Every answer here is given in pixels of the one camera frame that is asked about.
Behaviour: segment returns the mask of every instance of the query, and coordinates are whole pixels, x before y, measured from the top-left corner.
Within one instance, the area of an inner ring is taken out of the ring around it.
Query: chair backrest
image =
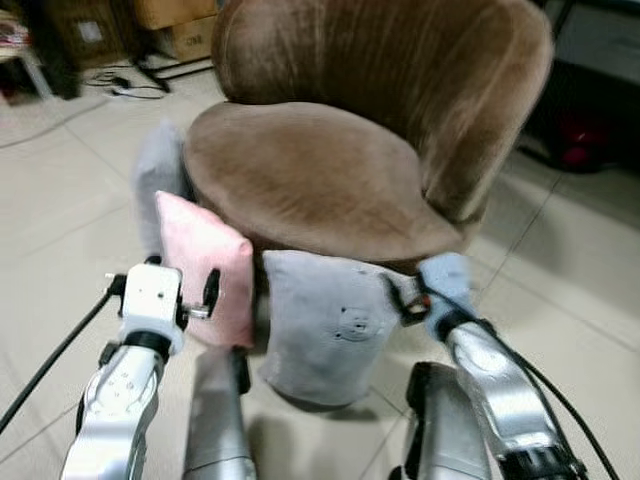
[[[400,135],[427,201],[464,223],[539,94],[551,35],[527,0],[229,0],[212,57],[231,101],[324,103]]]

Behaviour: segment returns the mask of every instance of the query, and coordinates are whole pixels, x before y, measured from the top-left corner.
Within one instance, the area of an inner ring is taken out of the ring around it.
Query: brown armchair
[[[411,272],[465,248],[547,76],[527,0],[230,0],[198,200],[255,245]]]

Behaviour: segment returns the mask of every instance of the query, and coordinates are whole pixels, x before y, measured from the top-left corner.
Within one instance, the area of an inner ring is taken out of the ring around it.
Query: gray pillow
[[[268,251],[271,336],[262,378],[305,410],[331,410],[364,397],[374,364],[399,321],[381,274],[355,260]]]
[[[193,200],[193,190],[182,161],[183,139],[167,119],[142,142],[133,166],[131,187],[136,200],[140,239],[147,255],[162,255],[160,221],[155,194],[158,190]]]

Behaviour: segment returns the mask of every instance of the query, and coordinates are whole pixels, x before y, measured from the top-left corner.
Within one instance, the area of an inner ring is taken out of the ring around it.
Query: pink pillow
[[[157,192],[164,263],[183,274],[186,303],[201,303],[211,270],[220,270],[220,296],[212,318],[190,318],[187,332],[213,345],[253,346],[253,248],[209,210]]]

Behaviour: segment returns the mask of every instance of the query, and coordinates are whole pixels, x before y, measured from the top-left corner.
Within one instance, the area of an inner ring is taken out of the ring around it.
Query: tile floor
[[[184,130],[223,99],[209,73],[173,86],[161,101],[112,100],[0,149],[0,410],[89,308],[103,273],[141,259],[128,172],[143,135],[162,117]],[[89,89],[57,108],[64,115],[100,102]],[[480,312],[575,402],[621,478],[640,479],[640,179],[561,175],[514,152],[469,253]],[[80,392],[116,332],[114,314],[111,306],[100,315],[0,438],[0,478],[57,478]],[[180,478],[201,350],[189,341],[168,367],[145,478]],[[254,376],[244,408],[261,478],[386,479],[401,459],[409,371],[425,359],[446,355],[420,327],[396,332],[370,396],[334,415],[294,411]],[[567,430],[591,478],[604,479],[577,429]]]

